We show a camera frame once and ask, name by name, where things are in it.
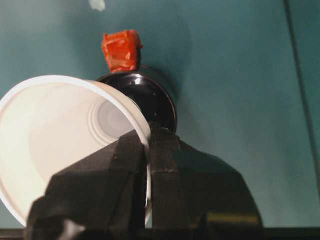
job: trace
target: dark edge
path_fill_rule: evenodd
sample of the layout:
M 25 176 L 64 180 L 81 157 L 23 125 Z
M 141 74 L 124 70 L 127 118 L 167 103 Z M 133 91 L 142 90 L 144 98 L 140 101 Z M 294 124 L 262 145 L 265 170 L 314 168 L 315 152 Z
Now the dark edge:
M 294 27 L 293 27 L 292 13 L 290 10 L 290 1 L 283 0 L 283 4 L 284 4 L 284 9 L 285 9 L 289 34 L 290 34 L 290 38 L 291 38 L 291 45 L 292 45 L 293 57 L 294 57 L 294 61 L 295 61 L 296 74 L 298 77 L 300 96 L 301 96 L 301 100 L 302 100 L 302 106 L 303 106 L 304 116 L 305 116 L 305 120 L 306 120 L 306 127 L 307 127 L 307 131 L 308 131 L 310 147 L 311 147 L 311 152 L 312 152 L 313 161 L 314 161 L 314 168 L 315 168 L 315 175 L 316 175 L 315 177 L 316 177 L 317 187 L 318 187 L 318 196 L 320 197 L 319 154 L 317 151 L 316 137 L 314 134 L 314 127 L 313 127 L 313 123 L 312 123 L 310 107 L 309 107 L 307 94 L 306 94 L 306 87 L 305 87 L 303 73 L 302 73 L 302 69 L 301 69 L 301 61 L 300 61 L 300 57 L 299 57 L 297 40 L 296 40 Z

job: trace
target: black disc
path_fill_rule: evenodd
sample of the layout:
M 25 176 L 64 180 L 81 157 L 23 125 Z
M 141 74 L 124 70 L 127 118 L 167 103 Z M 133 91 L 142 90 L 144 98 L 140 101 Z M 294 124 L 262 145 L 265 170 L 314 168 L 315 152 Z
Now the black disc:
M 149 123 L 158 123 L 173 133 L 177 130 L 177 113 L 174 103 L 155 80 L 140 72 L 116 72 L 97 80 L 131 98 L 141 109 Z

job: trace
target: green background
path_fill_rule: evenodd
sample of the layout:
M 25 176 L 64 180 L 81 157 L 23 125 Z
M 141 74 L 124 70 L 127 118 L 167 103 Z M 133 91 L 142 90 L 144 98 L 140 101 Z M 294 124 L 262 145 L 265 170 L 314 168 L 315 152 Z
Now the green background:
M 142 62 L 165 72 L 175 90 L 181 139 L 243 174 L 266 227 L 319 227 L 315 164 L 284 3 L 105 1 L 102 12 L 87 0 L 0 1 L 0 97 L 41 75 L 96 80 L 108 72 L 103 33 L 135 29 Z M 320 1 L 289 3 L 318 151 Z M 0 203 L 0 228 L 17 227 Z

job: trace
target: white paper cup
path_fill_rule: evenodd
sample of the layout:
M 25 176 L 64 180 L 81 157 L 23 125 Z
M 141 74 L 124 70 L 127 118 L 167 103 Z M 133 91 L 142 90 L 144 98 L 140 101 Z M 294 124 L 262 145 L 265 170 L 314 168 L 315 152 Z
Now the white paper cup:
M 132 130 L 148 156 L 149 124 L 130 98 L 106 84 L 60 75 L 21 82 L 0 101 L 1 200 L 26 226 L 52 175 Z

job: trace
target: cup rim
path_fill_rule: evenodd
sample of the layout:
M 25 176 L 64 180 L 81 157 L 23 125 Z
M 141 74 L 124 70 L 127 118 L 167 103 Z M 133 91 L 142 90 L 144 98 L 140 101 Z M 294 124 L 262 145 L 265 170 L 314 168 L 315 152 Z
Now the cup rim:
M 96 85 L 94 83 L 99 83 L 100 85 L 103 84 L 104 89 L 102 89 L 101 87 L 99 87 L 99 85 Z M 143 114 L 139 111 L 139 113 L 143 117 L 143 118 L 140 117 L 140 119 L 145 120 L 145 122 L 143 122 L 143 125 L 148 126 L 148 129 L 146 129 L 146 127 L 144 128 L 142 123 L 139 122 L 134 117 L 132 112 L 126 107 L 126 104 L 122 102 L 120 99 L 117 99 L 115 96 L 113 96 L 112 93 L 115 93 L 118 96 L 123 95 L 124 98 L 122 98 L 122 100 L 126 99 L 127 97 L 120 91 L 116 90 L 115 88 L 101 82 L 96 82 L 92 80 L 82 80 L 76 77 L 65 76 L 65 75 L 43 75 L 43 76 L 33 77 L 20 82 L 3 96 L 3 98 L 0 100 L 0 113 L 2 111 L 5 111 L 5 107 L 8 104 L 10 104 L 10 101 L 23 90 L 29 87 L 44 85 L 44 84 L 71 84 L 71 85 L 92 91 L 100 95 L 101 97 L 105 98 L 109 102 L 111 102 L 127 117 L 129 122 L 132 124 L 132 126 L 136 130 L 141 140 L 141 143 L 144 145 L 146 157 L 148 157 L 148 153 L 150 150 L 149 139 L 151 137 L 151 130 L 150 130 L 149 124 L 147 123 L 147 120 L 144 118 Z M 15 210 L 15 207 L 14 207 L 15 204 L 13 202 L 10 203 L 10 201 L 8 200 L 10 199 L 10 197 L 8 196 L 8 192 L 9 191 L 6 190 L 1 180 L 1 172 L 0 172 L 0 199 L 5 205 L 5 207 L 9 210 L 9 212 L 15 217 L 15 219 L 17 219 L 18 222 L 25 227 L 27 225 L 26 220 L 23 219 L 23 217 L 21 217 L 20 214 L 18 214 L 18 212 Z

